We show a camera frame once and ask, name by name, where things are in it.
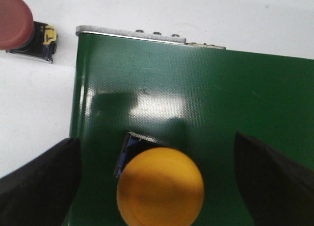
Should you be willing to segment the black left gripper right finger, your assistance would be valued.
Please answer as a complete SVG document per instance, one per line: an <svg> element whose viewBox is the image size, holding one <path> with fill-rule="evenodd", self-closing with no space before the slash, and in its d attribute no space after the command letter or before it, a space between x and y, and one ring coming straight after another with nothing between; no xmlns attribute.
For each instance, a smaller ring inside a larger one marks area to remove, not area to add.
<svg viewBox="0 0 314 226"><path fill-rule="evenodd" d="M272 147L237 132L237 185L256 226L312 226L314 173Z"/></svg>

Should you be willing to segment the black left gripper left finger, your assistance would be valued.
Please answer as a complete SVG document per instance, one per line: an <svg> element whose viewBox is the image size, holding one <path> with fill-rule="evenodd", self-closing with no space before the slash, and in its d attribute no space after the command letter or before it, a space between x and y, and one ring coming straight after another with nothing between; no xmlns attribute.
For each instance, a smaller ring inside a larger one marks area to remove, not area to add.
<svg viewBox="0 0 314 226"><path fill-rule="evenodd" d="M81 178L80 141L64 139L0 179L0 224L62 225Z"/></svg>

